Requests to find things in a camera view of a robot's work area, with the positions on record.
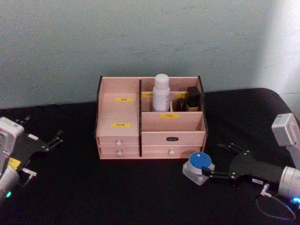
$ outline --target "desk organizer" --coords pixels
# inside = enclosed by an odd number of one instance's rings
[[[196,86],[196,112],[174,112]],[[200,77],[170,77],[170,111],[152,112],[154,77],[100,77],[96,141],[100,159],[188,158],[204,151],[207,126]]]

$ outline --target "yellow label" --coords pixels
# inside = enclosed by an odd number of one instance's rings
[[[162,113],[162,114],[160,114],[160,118],[163,118],[163,119],[178,119],[178,118],[180,118],[180,114]]]
[[[188,97],[188,93],[176,93],[176,98],[186,98]]]
[[[131,123],[111,123],[112,128],[130,128]]]
[[[132,102],[133,98],[131,97],[120,97],[116,98],[116,102]]]
[[[8,165],[14,168],[15,170],[18,168],[18,166],[21,164],[21,161],[16,160],[14,158],[9,158]]]
[[[142,93],[142,98],[151,98],[153,97],[153,93],[150,92],[150,93]]]

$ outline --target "label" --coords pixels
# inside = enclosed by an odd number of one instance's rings
[[[120,97],[115,99],[116,102],[132,102],[133,98],[132,97]]]
[[[160,118],[163,118],[163,119],[178,119],[178,118],[180,118],[180,114],[173,114],[173,113],[162,113],[159,116],[160,116]]]
[[[112,128],[130,128],[131,123],[111,123]]]
[[[9,158],[8,165],[14,168],[15,170],[18,168],[18,166],[21,164],[21,161],[16,160],[14,158]]]
[[[153,97],[153,92],[150,93],[142,93],[142,98],[151,98]]]
[[[167,137],[168,142],[175,142],[175,141],[178,141],[178,140],[179,140],[178,137]]]
[[[176,98],[186,98],[186,97],[188,97],[188,92],[176,93]]]
[[[252,182],[256,184],[263,185],[263,181],[252,178]]]
[[[28,137],[32,138],[33,140],[37,140],[38,139],[38,137],[36,137],[36,136],[34,136],[32,134],[29,134]]]

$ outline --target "blue light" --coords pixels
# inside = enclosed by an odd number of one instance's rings
[[[300,204],[300,198],[294,198],[293,201]]]

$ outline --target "black tablecloth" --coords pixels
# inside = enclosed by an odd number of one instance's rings
[[[205,152],[216,170],[227,172],[235,156],[217,143],[231,142],[252,150],[261,161],[293,166],[271,131],[276,115],[290,112],[278,94],[248,89],[206,93],[205,98]],[[61,128],[64,143],[28,164],[38,175],[26,187],[14,189],[0,207],[1,224],[291,224],[257,210],[261,186],[232,188],[209,180],[197,186],[182,174],[186,159],[100,161],[94,140],[96,103],[0,111],[12,120],[28,114],[27,133],[47,142]],[[289,216],[270,200],[261,205],[269,213]]]

